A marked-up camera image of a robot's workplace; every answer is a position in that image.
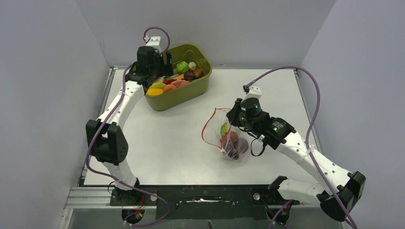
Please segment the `red chili pepper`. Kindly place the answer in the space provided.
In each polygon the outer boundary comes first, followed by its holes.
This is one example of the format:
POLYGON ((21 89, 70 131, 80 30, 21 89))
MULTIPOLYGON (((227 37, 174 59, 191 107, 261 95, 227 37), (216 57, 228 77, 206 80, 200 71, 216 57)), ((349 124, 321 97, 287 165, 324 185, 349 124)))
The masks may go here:
POLYGON ((173 83, 174 81, 177 81, 177 79, 169 79, 169 80, 164 81, 163 83, 166 85, 169 85, 169 84, 173 83))

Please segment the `green bumpy lime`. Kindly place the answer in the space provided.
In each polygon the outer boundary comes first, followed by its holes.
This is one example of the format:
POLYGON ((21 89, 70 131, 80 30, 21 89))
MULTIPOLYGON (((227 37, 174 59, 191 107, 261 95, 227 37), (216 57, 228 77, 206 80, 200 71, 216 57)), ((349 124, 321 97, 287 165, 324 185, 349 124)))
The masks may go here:
POLYGON ((185 61, 179 62, 176 65, 176 71, 178 74, 184 74, 185 72, 189 71, 189 64, 185 61))

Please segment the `green cabbage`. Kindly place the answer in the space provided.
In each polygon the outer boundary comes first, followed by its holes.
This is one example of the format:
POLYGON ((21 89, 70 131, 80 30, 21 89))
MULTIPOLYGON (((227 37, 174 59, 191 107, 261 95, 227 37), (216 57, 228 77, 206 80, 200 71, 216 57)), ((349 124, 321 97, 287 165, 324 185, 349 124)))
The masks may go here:
POLYGON ((225 122, 224 124, 222 124, 222 126, 221 126, 221 128, 220 128, 220 135, 221 135, 221 137, 226 136, 227 133, 228 133, 228 130, 229 130, 228 123, 225 122))

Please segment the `clear zip top bag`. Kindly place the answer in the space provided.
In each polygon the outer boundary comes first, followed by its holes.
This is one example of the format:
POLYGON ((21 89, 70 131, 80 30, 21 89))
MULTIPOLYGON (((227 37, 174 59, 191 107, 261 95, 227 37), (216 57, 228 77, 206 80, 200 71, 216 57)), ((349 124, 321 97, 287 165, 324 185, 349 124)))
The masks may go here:
POLYGON ((227 118, 229 108, 215 108, 201 132, 202 140, 220 150, 230 161, 243 161, 249 150, 247 134, 232 126, 227 118))

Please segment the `purple red onion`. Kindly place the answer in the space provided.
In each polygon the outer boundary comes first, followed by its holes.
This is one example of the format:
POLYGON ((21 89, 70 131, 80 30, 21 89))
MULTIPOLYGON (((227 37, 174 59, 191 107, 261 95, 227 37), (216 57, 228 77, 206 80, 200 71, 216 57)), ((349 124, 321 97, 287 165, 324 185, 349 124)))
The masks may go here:
POLYGON ((249 149, 249 143, 248 143, 247 139, 245 139, 243 137, 238 138, 237 146, 236 146, 238 155, 244 154, 248 149, 249 149))

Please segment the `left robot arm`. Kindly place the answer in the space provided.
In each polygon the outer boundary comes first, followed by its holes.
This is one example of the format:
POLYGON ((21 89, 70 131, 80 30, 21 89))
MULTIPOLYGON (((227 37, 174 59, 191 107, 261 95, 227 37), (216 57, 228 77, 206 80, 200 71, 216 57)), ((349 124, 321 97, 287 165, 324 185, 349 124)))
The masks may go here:
POLYGON ((112 178, 119 190, 140 190, 136 186, 139 180, 126 160, 129 146, 123 126, 154 81, 172 74, 170 52, 159 52, 151 46, 139 47, 137 60, 123 72, 121 89, 113 102, 97 119, 86 123, 86 167, 93 173, 112 178))

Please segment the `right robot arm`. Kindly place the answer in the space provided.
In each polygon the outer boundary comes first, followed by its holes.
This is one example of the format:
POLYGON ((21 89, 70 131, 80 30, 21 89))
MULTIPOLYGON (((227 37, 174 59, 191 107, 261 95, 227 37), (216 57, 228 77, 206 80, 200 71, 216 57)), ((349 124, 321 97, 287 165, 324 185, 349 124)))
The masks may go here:
POLYGON ((263 147, 284 154, 308 172, 316 183, 299 182, 278 176, 268 187, 276 204, 295 200, 320 206, 330 218, 343 222, 362 196, 366 177, 335 164, 306 141, 282 118, 261 109, 257 98, 238 98, 226 114, 230 124, 253 136, 263 147))

